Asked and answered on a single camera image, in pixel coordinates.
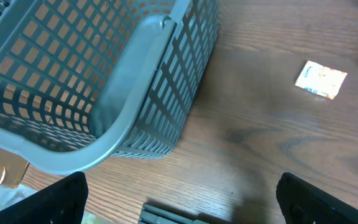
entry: wooden table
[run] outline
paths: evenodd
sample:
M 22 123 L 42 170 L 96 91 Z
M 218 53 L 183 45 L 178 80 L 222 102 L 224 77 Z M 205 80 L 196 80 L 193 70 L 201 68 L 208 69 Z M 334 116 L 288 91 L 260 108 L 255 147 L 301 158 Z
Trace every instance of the wooden table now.
M 220 0 L 219 39 L 178 147 L 86 172 L 86 209 L 137 223 L 144 202 L 206 222 L 284 223 L 283 172 L 358 208 L 358 0 Z M 295 87 L 306 60 L 349 73 L 335 100 Z M 30 166 L 23 184 L 61 177 Z

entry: dark plastic object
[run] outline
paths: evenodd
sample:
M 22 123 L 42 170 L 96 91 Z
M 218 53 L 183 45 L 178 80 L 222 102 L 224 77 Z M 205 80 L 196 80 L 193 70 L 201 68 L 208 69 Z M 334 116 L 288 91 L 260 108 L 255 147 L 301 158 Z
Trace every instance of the dark plastic object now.
M 75 172 L 0 211 L 0 223 L 81 223 L 87 198 L 85 175 Z
M 139 224 L 207 224 L 199 220 L 190 220 L 165 210 L 144 204 Z
M 358 223 L 358 210 L 290 173 L 278 182 L 276 198 L 287 224 Z

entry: perforated basket wall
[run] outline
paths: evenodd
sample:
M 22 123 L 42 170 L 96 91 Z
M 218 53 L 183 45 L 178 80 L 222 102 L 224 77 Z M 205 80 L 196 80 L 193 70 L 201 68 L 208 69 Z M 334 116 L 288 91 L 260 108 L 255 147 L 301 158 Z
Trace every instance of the perforated basket wall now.
M 34 2 L 2 42 L 0 127 L 51 151 L 77 150 L 96 141 L 88 129 L 90 113 L 133 30 L 147 16 L 169 15 L 174 4 Z M 158 158 L 173 149 L 216 40 L 217 13 L 216 0 L 190 4 L 139 118 L 114 156 Z

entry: laundry basket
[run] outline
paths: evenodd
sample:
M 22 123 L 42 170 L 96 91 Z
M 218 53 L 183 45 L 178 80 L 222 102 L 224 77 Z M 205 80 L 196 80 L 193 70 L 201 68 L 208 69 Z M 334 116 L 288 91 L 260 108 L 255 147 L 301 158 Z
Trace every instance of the laundry basket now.
M 0 147 L 54 174 L 175 147 L 218 0 L 0 0 Z

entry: tabletop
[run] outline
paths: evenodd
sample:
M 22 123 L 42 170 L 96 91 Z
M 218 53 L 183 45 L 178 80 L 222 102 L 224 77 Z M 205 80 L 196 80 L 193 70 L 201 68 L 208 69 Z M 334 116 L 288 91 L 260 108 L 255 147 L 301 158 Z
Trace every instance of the tabletop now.
M 211 223 L 284 223 L 284 172 L 358 209 L 358 0 L 221 0 L 218 19 L 178 146 L 86 171 L 87 211 L 137 223 L 149 202 Z M 294 85 L 307 60 L 348 73 L 334 100 Z M 22 183 L 61 178 L 30 166 Z

